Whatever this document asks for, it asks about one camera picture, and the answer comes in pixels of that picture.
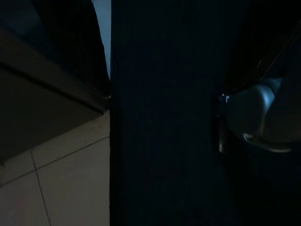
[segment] tile grout line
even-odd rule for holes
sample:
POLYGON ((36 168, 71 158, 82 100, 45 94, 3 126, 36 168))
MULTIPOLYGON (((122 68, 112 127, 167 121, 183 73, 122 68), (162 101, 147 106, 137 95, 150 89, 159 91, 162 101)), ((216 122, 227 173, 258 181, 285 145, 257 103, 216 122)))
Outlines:
POLYGON ((40 167, 38 167, 38 168, 36 168, 36 165, 35 165, 35 163, 34 163, 34 168, 35 168, 34 170, 31 170, 31 171, 29 171, 29 172, 27 172, 27 173, 24 173, 24 174, 18 176, 17 178, 14 178, 14 179, 9 180, 9 181, 7 181, 7 182, 5 182, 5 183, 3 183, 3 184, 0 184, 0 187, 5 186, 5 185, 7 185, 7 184, 9 184, 9 183, 11 183, 11 182, 14 182, 15 180, 18 180, 18 179, 20 179, 20 178, 22 178, 22 177, 24 177, 24 176, 26 176, 26 175, 28 175, 28 174, 34 172, 34 171, 37 171, 37 170, 39 170, 39 169, 41 169, 41 168, 44 168, 45 166, 48 166, 48 165, 50 165, 50 164, 52 164, 52 163, 54 163, 54 162, 56 162, 56 161, 58 161, 58 160, 61 160, 61 159, 65 158, 65 157, 67 157, 67 156, 69 156, 69 155, 72 155, 72 154, 74 154, 74 153, 76 153, 76 152, 79 152, 79 151, 83 150, 84 148, 89 147, 89 146, 91 146, 91 145, 94 145, 94 144, 96 144, 96 143, 98 143, 98 142, 100 142, 100 141, 103 141, 103 140, 105 140, 105 139, 107 139, 107 138, 109 138, 109 137, 110 137, 110 136, 107 136, 107 137, 104 137, 104 138, 102 138, 102 139, 100 139, 100 140, 97 140, 97 141, 95 141, 95 142, 93 142, 93 143, 90 143, 90 144, 88 144, 87 146, 84 146, 84 147, 82 147, 82 148, 80 148, 80 149, 78 149, 78 150, 76 150, 76 151, 74 151, 74 152, 71 152, 71 153, 69 153, 69 154, 67 154, 67 155, 64 155, 64 156, 62 156, 62 157, 60 157, 60 158, 58 158, 58 159, 56 159, 56 160, 53 160, 53 161, 51 161, 51 162, 49 162, 49 163, 47 163, 47 164, 45 164, 45 165, 43 165, 43 166, 40 166, 40 167))
POLYGON ((34 162, 33 155, 32 155, 32 161, 33 161, 33 165, 34 165, 34 168, 35 168, 35 171, 36 171, 36 175, 37 175, 37 179, 38 179, 38 184, 39 184, 39 187, 40 187, 40 191, 41 191, 41 195, 42 195, 42 199, 43 199, 43 203, 44 203, 44 207, 45 207, 47 219, 48 219, 48 222, 49 222, 49 226, 51 226, 50 217, 49 217, 49 214, 48 214, 48 210, 47 210, 45 198, 44 198, 44 195, 43 195, 43 192, 42 192, 42 187, 41 187, 41 183, 40 183, 40 179, 39 179, 38 171, 37 171, 37 168, 36 168, 36 164, 34 162))

